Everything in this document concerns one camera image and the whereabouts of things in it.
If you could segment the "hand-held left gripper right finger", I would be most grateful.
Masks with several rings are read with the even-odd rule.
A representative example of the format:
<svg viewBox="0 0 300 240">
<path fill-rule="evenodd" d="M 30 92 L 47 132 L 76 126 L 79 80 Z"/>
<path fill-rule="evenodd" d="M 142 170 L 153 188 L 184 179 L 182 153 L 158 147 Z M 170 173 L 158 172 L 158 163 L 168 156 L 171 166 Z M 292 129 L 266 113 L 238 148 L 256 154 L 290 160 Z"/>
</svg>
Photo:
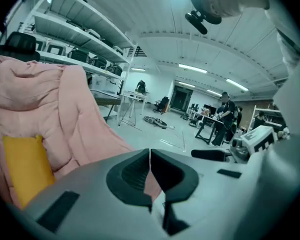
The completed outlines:
<svg viewBox="0 0 300 240">
<path fill-rule="evenodd" d="M 151 172 L 165 194 L 151 240 L 250 240 L 246 165 L 153 149 Z"/>
</svg>

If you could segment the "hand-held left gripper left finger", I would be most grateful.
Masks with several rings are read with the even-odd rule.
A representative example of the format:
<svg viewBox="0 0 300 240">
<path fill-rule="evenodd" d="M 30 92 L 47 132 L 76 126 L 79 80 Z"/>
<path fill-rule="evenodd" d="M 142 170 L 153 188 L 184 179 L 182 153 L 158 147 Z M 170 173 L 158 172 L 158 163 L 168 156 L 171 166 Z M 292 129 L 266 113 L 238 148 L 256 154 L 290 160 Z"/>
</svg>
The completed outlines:
<svg viewBox="0 0 300 240">
<path fill-rule="evenodd" d="M 60 240 L 163 240 L 145 193 L 149 156 L 143 149 L 80 166 L 24 211 Z"/>
</svg>

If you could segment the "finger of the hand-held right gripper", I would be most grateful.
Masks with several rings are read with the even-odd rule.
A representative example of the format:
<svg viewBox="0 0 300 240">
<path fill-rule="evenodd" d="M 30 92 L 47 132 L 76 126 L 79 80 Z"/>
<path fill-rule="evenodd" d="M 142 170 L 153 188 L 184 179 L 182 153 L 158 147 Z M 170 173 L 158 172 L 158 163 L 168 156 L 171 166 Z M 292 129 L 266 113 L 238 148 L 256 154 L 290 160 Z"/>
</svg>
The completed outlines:
<svg viewBox="0 0 300 240">
<path fill-rule="evenodd" d="M 203 150 L 194 149 L 191 151 L 191 156 L 203 160 L 225 162 L 231 154 L 223 149 L 212 148 Z"/>
</svg>

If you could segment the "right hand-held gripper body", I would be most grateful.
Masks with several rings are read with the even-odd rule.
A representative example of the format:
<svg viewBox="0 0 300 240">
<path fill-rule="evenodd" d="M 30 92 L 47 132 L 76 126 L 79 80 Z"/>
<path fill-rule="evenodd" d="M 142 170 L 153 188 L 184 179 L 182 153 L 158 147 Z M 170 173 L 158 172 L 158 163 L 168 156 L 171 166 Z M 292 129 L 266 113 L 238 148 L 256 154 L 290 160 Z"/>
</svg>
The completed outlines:
<svg viewBox="0 0 300 240">
<path fill-rule="evenodd" d="M 275 131 L 271 126 L 261 125 L 233 138 L 230 154 L 236 163 L 247 163 L 250 157 L 275 143 Z"/>
</svg>

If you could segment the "orange pillow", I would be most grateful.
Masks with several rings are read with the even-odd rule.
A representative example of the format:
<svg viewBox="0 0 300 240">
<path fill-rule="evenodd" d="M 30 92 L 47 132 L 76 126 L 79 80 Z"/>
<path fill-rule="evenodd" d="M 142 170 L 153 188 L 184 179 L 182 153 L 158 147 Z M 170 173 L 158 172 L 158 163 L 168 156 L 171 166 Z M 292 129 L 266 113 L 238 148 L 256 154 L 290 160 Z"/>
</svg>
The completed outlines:
<svg viewBox="0 0 300 240">
<path fill-rule="evenodd" d="M 41 191 L 56 181 L 43 137 L 4 136 L 5 160 L 20 207 L 23 209 Z"/>
</svg>

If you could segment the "black-legged table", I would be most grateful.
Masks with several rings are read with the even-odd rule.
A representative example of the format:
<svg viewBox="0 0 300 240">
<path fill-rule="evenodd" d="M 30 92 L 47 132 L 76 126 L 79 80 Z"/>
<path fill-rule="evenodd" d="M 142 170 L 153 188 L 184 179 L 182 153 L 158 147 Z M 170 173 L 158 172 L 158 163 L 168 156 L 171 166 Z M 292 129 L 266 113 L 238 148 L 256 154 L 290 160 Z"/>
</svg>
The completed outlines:
<svg viewBox="0 0 300 240">
<path fill-rule="evenodd" d="M 213 126 L 209 138 L 203 137 L 201 135 L 206 123 L 211 121 Z M 220 147 L 224 141 L 224 137 L 228 130 L 231 129 L 233 125 L 233 120 L 224 120 L 224 118 L 214 117 L 203 117 L 201 127 L 199 128 L 195 138 L 203 140 L 206 144 L 212 144 L 213 146 Z"/>
</svg>

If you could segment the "person's beige shirt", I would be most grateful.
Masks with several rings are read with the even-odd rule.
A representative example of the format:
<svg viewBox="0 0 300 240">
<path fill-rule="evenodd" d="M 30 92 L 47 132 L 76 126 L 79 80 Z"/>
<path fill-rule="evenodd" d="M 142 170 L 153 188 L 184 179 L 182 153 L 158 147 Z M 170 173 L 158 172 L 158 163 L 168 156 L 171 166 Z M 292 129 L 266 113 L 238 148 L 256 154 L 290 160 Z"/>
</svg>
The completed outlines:
<svg viewBox="0 0 300 240">
<path fill-rule="evenodd" d="M 290 132 L 262 154 L 256 187 L 234 240 L 300 240 L 300 30 L 279 0 L 265 11 L 278 31 L 288 79 L 273 100 Z"/>
</svg>

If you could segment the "ceiling light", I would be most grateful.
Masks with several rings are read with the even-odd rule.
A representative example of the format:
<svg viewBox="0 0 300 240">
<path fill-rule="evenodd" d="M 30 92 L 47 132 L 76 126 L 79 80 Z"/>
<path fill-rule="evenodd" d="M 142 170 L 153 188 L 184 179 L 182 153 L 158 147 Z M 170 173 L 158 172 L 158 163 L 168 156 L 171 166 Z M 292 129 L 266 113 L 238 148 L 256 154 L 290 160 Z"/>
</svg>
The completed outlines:
<svg viewBox="0 0 300 240">
<path fill-rule="evenodd" d="M 237 83 L 237 82 L 235 82 L 235 81 L 233 81 L 233 80 L 231 80 L 229 78 L 226 80 L 226 82 L 230 83 L 230 84 L 232 84 L 234 86 L 236 86 L 237 88 L 241 89 L 244 92 L 248 92 L 249 91 L 248 88 L 244 87 L 243 85 L 241 85 L 241 84 L 239 84 L 239 83 Z"/>
<path fill-rule="evenodd" d="M 207 73 L 207 70 L 201 69 L 201 68 L 198 68 L 198 67 L 193 67 L 193 66 L 189 66 L 189 65 L 185 65 L 185 64 L 180 64 L 180 63 L 178 64 L 178 66 L 180 68 L 183 68 L 183 69 L 186 69 L 186 70 L 196 71 L 196 72 L 203 73 L 203 74 Z"/>
</svg>

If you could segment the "dark double door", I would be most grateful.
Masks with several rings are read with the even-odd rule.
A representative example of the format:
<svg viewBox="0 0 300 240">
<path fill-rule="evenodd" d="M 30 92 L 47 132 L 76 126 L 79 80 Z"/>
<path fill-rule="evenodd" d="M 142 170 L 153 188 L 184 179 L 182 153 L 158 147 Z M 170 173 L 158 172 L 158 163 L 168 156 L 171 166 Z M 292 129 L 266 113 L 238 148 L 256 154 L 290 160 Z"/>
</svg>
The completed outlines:
<svg viewBox="0 0 300 240">
<path fill-rule="evenodd" d="M 173 89 L 170 108 L 185 113 L 189 107 L 192 94 L 192 89 L 176 85 Z"/>
</svg>

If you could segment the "white table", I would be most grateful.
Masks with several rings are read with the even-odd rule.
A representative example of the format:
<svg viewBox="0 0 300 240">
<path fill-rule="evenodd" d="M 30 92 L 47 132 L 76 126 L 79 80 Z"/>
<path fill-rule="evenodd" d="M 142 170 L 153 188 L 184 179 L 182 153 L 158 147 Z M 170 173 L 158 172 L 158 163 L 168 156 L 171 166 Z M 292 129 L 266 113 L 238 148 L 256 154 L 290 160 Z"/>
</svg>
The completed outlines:
<svg viewBox="0 0 300 240">
<path fill-rule="evenodd" d="M 120 95 L 120 105 L 117 110 L 117 125 L 135 127 L 137 124 L 136 104 L 141 103 L 139 114 L 142 116 L 147 103 L 147 96 L 139 92 L 126 91 Z"/>
</svg>

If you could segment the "low dark metal table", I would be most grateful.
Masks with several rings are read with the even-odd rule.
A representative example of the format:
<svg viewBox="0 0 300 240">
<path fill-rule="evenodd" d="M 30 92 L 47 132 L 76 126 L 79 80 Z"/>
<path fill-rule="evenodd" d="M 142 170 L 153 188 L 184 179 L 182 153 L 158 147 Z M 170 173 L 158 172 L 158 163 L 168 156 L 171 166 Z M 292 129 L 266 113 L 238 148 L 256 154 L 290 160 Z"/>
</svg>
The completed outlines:
<svg viewBox="0 0 300 240">
<path fill-rule="evenodd" d="M 97 106 L 99 107 L 102 117 L 107 122 L 110 118 L 118 116 L 121 108 L 121 97 L 119 95 L 104 92 L 101 90 L 90 90 Z"/>
</svg>

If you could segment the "pink padded lounge chair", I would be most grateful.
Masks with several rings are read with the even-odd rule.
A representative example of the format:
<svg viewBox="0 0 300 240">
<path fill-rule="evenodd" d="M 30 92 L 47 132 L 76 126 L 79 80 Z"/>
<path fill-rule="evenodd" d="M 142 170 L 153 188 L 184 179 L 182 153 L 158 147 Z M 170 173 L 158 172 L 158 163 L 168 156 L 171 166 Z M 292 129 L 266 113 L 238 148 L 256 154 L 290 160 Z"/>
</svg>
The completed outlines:
<svg viewBox="0 0 300 240">
<path fill-rule="evenodd" d="M 81 66 L 0 55 L 0 196 L 19 209 L 3 137 L 37 135 L 42 136 L 55 180 L 83 165 L 132 151 L 102 117 Z"/>
</svg>

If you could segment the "black metal staircase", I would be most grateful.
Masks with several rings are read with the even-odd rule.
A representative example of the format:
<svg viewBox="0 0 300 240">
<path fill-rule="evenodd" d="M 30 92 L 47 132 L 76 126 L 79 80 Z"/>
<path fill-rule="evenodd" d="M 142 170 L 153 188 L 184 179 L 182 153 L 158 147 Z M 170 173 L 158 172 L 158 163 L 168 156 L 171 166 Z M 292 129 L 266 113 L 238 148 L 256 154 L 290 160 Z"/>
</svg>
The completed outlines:
<svg viewBox="0 0 300 240">
<path fill-rule="evenodd" d="M 125 49 L 127 52 L 127 57 L 132 57 L 132 55 L 134 55 L 134 57 L 142 57 L 142 58 L 146 58 L 147 55 L 146 53 L 141 49 L 140 46 L 137 47 L 129 47 Z"/>
</svg>

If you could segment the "row of black equipment cases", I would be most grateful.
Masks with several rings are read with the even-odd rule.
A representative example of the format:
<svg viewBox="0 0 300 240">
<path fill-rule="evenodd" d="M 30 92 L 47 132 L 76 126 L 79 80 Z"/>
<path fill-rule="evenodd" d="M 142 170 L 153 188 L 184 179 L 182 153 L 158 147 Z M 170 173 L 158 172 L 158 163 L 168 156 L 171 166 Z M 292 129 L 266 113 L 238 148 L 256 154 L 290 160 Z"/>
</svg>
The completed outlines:
<svg viewBox="0 0 300 240">
<path fill-rule="evenodd" d="M 73 64 L 84 63 L 121 75 L 124 54 L 133 46 L 127 36 L 86 0 L 47 0 L 33 12 L 35 34 L 51 39 L 46 53 Z"/>
</svg>

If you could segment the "white shelf rack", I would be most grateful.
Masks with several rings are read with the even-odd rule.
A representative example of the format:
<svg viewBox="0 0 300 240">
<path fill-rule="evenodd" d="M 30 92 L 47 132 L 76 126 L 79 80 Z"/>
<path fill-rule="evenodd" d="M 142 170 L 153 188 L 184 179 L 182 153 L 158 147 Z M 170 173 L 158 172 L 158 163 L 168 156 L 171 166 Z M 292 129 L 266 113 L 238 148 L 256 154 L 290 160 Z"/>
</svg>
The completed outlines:
<svg viewBox="0 0 300 240">
<path fill-rule="evenodd" d="M 82 67 L 102 116 L 127 122 L 135 99 L 124 85 L 137 48 L 89 0 L 35 0 L 19 31 L 35 37 L 41 62 Z"/>
</svg>

